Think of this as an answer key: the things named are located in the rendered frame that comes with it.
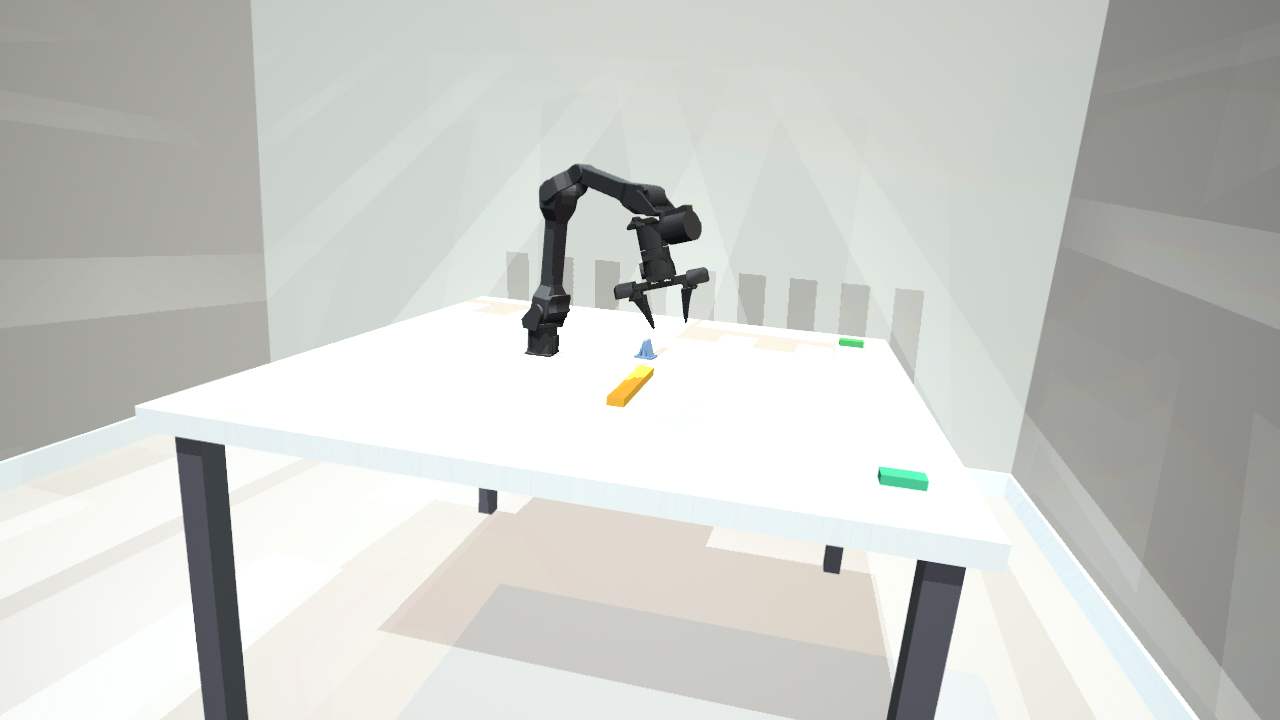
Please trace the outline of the teal rectangular bar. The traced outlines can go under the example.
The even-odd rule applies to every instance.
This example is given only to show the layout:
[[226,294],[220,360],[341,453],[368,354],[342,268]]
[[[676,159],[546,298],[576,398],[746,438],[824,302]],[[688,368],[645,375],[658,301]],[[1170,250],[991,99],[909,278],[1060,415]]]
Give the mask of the teal rectangular bar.
[[928,491],[929,480],[925,473],[908,471],[893,468],[878,466],[877,479],[879,486],[888,486],[901,489]]

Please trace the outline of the orange and yellow bar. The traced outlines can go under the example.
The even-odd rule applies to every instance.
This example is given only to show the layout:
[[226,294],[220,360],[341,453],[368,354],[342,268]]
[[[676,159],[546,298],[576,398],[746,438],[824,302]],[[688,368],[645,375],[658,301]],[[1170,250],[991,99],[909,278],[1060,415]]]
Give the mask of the orange and yellow bar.
[[654,375],[654,366],[637,366],[611,395],[607,396],[605,405],[625,407],[626,404],[646,384]]

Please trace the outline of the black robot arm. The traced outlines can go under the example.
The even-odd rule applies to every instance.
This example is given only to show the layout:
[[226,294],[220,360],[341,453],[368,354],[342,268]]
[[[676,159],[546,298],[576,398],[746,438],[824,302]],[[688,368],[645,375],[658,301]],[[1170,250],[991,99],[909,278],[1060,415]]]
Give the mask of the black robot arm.
[[[620,200],[634,214],[648,217],[632,217],[627,225],[627,231],[636,229],[640,251],[689,242],[701,234],[701,222],[692,205],[675,208],[658,184],[625,181],[580,163],[544,181],[539,187],[539,208],[545,218],[541,282],[532,295],[531,307],[521,318],[522,327],[529,329],[524,354],[552,357],[559,352],[557,328],[563,327],[571,300],[562,286],[567,224],[588,187]],[[659,222],[654,217],[659,217]]]

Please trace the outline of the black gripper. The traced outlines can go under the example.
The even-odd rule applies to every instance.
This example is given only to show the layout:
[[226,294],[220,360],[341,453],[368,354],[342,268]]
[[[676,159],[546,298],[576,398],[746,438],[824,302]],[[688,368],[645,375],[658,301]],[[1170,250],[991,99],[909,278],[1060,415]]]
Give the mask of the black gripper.
[[[698,288],[698,284],[705,283],[709,279],[709,274],[705,266],[687,270],[684,275],[675,275],[669,246],[660,249],[652,249],[641,252],[643,266],[646,275],[646,282],[637,283],[636,281],[616,284],[614,286],[614,300],[628,299],[628,302],[637,305],[643,311],[646,322],[655,329],[654,320],[652,316],[652,310],[649,307],[646,293],[648,290],[658,290],[673,284],[684,284],[681,290],[682,306],[684,306],[684,320],[689,322],[689,304],[691,299],[692,290]],[[666,281],[669,278],[671,281]],[[653,281],[658,283],[652,284]],[[644,293],[644,295],[643,295]]]

